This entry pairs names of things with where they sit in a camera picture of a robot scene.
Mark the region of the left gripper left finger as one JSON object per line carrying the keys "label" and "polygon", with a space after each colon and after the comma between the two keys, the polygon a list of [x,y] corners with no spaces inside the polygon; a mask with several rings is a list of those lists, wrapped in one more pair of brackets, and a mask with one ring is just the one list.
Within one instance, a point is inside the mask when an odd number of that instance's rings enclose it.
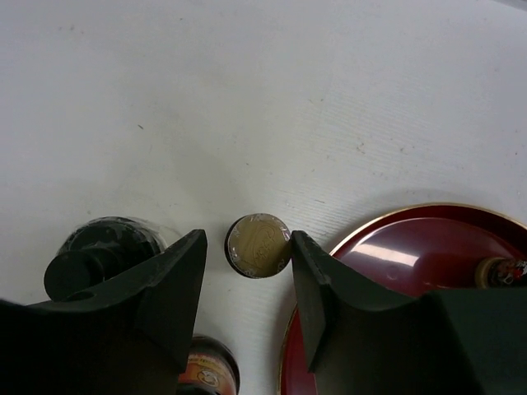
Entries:
{"label": "left gripper left finger", "polygon": [[173,394],[185,371],[208,241],[165,252],[64,302],[1,303],[4,394]]}

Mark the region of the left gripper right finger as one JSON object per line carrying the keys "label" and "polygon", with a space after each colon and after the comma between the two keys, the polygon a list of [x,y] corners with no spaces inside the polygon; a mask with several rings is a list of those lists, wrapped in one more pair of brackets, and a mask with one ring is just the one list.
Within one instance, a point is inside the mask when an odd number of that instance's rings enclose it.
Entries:
{"label": "left gripper right finger", "polygon": [[526,292],[458,289],[410,298],[291,236],[308,370],[320,394],[523,394]]}

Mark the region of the small yellow-label brown bottle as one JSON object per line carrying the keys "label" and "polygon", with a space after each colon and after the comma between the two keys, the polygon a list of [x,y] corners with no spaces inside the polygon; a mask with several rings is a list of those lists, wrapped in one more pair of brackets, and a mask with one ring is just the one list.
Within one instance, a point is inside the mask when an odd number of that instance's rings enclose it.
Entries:
{"label": "small yellow-label brown bottle", "polygon": [[224,252],[231,267],[244,277],[277,275],[291,260],[291,231],[268,213],[242,216],[226,232]]}

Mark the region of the black-cap spice bottle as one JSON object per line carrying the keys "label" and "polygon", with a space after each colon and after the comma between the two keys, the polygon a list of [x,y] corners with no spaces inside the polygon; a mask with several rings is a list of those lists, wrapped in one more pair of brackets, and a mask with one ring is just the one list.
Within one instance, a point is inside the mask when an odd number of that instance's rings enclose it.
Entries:
{"label": "black-cap spice bottle", "polygon": [[485,258],[476,267],[474,281],[478,288],[526,287],[526,260]]}

